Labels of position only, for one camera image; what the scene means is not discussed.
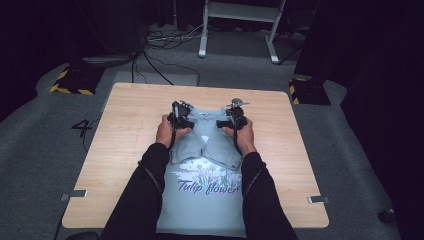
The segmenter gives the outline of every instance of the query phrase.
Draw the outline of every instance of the yellow and black hazard tape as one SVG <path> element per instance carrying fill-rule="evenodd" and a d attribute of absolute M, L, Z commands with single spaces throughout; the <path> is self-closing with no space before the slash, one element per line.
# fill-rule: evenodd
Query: yellow and black hazard tape
<path fill-rule="evenodd" d="M 103 72 L 104 69 L 91 69 L 89 72 L 84 72 L 88 76 L 81 76 L 80 71 L 67 66 L 50 88 L 50 92 L 94 95 Z"/>

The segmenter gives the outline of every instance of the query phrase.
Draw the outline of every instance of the shirt sleeve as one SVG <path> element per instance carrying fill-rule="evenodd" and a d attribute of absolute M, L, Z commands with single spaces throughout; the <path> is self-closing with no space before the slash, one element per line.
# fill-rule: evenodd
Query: shirt sleeve
<path fill-rule="evenodd" d="M 168 162 L 169 151 L 165 145 L 155 143 L 148 148 L 119 198 L 100 240 L 155 239 Z"/>
<path fill-rule="evenodd" d="M 252 152 L 244 157 L 241 172 L 247 239 L 298 239 L 280 205 L 274 180 L 259 153 Z"/>

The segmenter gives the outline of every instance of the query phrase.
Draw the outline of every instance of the person's right hand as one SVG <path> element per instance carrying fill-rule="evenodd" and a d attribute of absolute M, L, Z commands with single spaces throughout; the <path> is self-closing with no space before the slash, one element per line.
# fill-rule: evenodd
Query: person's right hand
<path fill-rule="evenodd" d="M 222 131 L 230 137 L 233 137 L 234 135 L 234 130 L 231 128 L 223 127 Z M 250 119 L 247 119 L 247 125 L 237 131 L 237 145 L 240 148 L 243 157 L 245 157 L 248 153 L 257 151 L 255 148 L 254 138 L 253 122 L 250 121 Z"/>

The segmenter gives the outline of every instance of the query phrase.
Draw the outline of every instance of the number 4 label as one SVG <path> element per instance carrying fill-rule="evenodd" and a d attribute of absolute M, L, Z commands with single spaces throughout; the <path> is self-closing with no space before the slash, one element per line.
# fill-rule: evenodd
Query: number 4 label
<path fill-rule="evenodd" d="M 80 129 L 81 130 L 80 137 L 83 137 L 87 130 L 92 129 L 92 127 L 89 127 L 89 125 L 88 125 L 89 123 L 90 123 L 90 121 L 88 121 L 87 119 L 84 119 L 81 122 L 72 126 L 71 129 Z"/>

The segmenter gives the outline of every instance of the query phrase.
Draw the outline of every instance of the white metal stand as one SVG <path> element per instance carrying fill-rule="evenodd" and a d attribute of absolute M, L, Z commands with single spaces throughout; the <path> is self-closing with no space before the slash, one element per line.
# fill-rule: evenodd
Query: white metal stand
<path fill-rule="evenodd" d="M 258 22 L 270 22 L 273 23 L 271 34 L 265 36 L 265 41 L 268 46 L 269 54 L 271 55 L 271 61 L 273 63 L 278 63 L 278 56 L 275 52 L 274 44 L 272 40 L 275 37 L 275 32 L 277 31 L 278 23 L 280 22 L 281 15 L 283 13 L 284 5 L 286 0 L 281 0 L 278 8 L 268 8 L 268 7 L 257 7 L 257 6 L 247 6 L 239 4 L 229 4 L 229 3 L 218 3 L 210 2 L 205 0 L 205 8 L 203 15 L 203 31 L 202 38 L 200 40 L 200 49 L 199 57 L 206 56 L 206 46 L 208 43 L 208 20 L 209 17 L 218 17 L 218 18 L 230 18 L 230 19 L 240 19 L 240 20 L 250 20 Z"/>

